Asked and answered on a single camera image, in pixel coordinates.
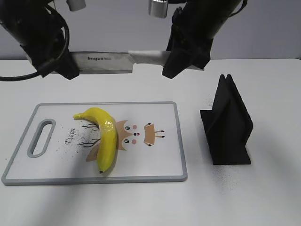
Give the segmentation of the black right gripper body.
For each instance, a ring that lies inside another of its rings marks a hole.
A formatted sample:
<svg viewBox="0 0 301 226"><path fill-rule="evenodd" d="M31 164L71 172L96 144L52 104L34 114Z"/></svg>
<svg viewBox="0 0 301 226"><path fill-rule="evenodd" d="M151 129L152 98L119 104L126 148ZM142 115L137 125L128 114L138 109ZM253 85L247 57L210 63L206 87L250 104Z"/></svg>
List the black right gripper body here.
<svg viewBox="0 0 301 226"><path fill-rule="evenodd" d="M203 70L211 59L213 39L195 38L187 30L189 22L182 7L172 16L172 26L166 50L170 52L162 75L174 78L190 66Z"/></svg>

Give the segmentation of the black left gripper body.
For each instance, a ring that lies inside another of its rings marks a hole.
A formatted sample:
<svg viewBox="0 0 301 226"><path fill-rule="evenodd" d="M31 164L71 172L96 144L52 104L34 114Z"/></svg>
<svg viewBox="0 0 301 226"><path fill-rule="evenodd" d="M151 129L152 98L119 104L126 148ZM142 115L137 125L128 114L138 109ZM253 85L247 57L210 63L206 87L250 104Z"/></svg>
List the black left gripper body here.
<svg viewBox="0 0 301 226"><path fill-rule="evenodd" d="M21 46L27 59L42 77L56 72L68 80L79 76L79 68L71 57L64 40Z"/></svg>

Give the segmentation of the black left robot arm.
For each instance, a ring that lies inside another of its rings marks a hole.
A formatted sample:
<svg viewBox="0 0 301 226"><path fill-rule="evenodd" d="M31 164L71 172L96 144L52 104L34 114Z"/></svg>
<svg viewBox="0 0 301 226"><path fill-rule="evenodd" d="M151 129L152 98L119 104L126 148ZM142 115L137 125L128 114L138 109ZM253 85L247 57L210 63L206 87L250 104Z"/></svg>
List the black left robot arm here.
<svg viewBox="0 0 301 226"><path fill-rule="evenodd" d="M65 19L48 0L2 0L0 25L19 43L36 72L1 77L1 81L24 81L56 72L68 80L79 68L68 50L70 30Z"/></svg>

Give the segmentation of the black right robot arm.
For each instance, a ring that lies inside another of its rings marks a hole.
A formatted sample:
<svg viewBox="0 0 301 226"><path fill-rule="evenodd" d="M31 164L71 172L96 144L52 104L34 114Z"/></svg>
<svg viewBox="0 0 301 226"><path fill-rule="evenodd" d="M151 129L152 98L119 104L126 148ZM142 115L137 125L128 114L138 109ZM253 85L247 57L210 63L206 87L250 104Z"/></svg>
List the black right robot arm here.
<svg viewBox="0 0 301 226"><path fill-rule="evenodd" d="M162 75L170 79L190 66L204 69L211 59L215 35L230 17L241 12L246 0L185 0L172 16L167 58Z"/></svg>

